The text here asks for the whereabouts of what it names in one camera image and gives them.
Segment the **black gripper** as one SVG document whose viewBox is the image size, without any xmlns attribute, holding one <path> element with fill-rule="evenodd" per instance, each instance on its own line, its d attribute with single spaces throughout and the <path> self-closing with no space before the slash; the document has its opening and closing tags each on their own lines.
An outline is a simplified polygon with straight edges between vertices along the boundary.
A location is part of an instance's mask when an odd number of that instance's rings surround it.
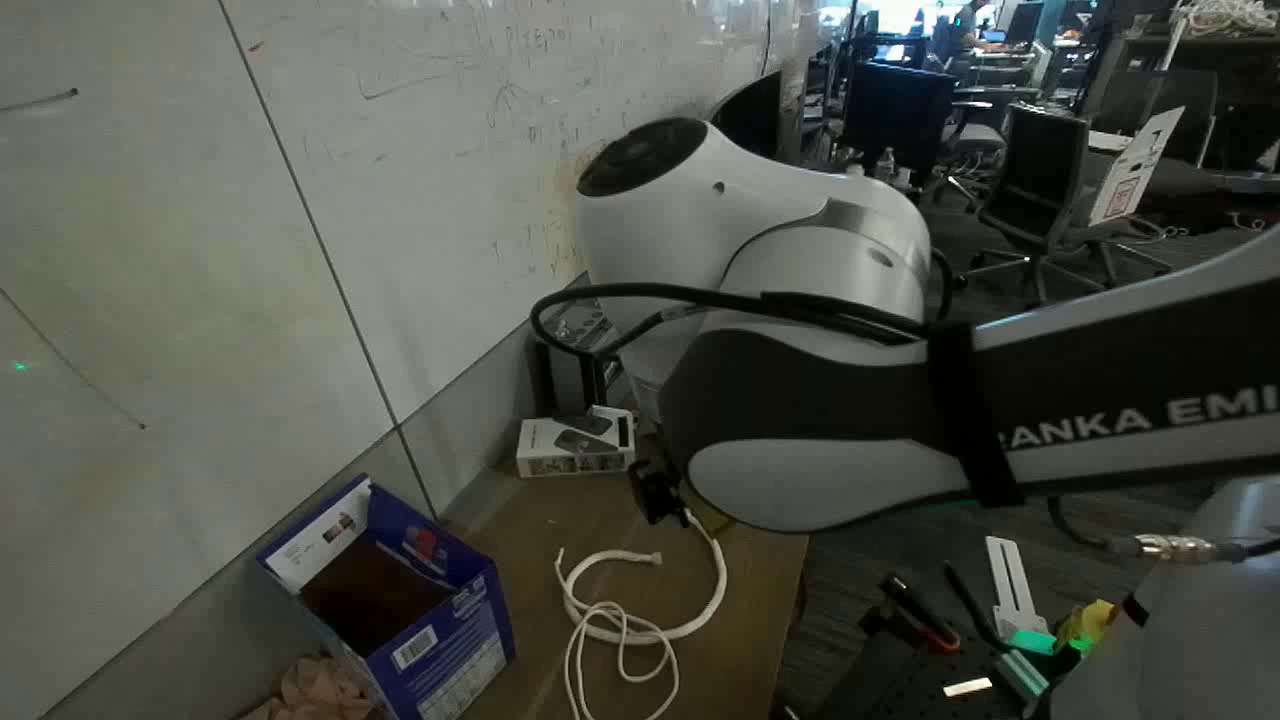
<svg viewBox="0 0 1280 720">
<path fill-rule="evenodd" d="M 661 524 L 664 514 L 686 514 L 682 485 L 664 466 L 635 458 L 630 466 L 630 485 L 650 524 Z"/>
</svg>

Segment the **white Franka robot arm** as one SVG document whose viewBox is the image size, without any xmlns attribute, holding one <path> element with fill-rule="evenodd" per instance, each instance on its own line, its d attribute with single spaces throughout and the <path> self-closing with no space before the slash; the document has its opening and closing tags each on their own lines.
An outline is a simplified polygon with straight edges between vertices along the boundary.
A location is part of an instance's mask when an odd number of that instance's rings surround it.
<svg viewBox="0 0 1280 720">
<path fill-rule="evenodd" d="M 575 227 L 667 458 L 755 526 L 1280 458 L 1278 235 L 934 322 L 934 235 L 903 190 L 770 160 L 687 117 L 606 144 L 575 179 Z"/>
</svg>

